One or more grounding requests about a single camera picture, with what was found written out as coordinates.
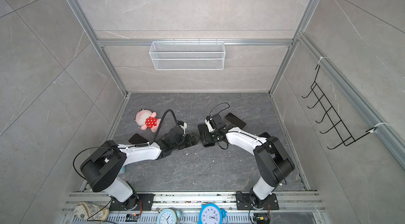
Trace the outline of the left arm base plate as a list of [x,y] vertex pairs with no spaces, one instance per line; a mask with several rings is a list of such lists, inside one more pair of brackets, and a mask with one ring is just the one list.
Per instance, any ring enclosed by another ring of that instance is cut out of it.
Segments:
[[152,193],[141,193],[131,196],[124,203],[112,198],[110,211],[150,211],[154,203],[155,195]]

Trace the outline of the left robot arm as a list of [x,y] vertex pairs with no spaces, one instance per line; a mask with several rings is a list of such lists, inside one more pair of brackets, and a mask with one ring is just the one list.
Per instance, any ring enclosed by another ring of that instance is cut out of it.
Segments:
[[128,182],[118,175],[129,164],[145,160],[158,160],[169,156],[174,150],[197,145],[199,136],[186,134],[181,127],[174,127],[161,139],[150,142],[136,133],[130,145],[117,144],[113,140],[95,148],[80,166],[80,172],[94,192],[106,192],[120,203],[129,204],[137,199],[137,193]]

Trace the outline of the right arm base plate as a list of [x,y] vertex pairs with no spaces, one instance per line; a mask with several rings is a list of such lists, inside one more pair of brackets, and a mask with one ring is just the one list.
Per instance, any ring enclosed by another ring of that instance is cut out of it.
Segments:
[[254,193],[236,192],[236,206],[238,210],[249,210],[251,207],[261,210],[279,210],[278,199],[275,194],[260,200]]

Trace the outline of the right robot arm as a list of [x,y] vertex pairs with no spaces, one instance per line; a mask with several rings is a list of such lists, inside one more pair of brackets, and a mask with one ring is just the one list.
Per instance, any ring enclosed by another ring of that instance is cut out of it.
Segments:
[[260,178],[250,190],[249,198],[251,204],[257,209],[264,208],[272,202],[273,191],[295,169],[292,158],[280,140],[268,133],[257,136],[231,124],[219,129],[200,124],[198,131],[206,147],[224,141],[228,145],[242,148],[255,157]]

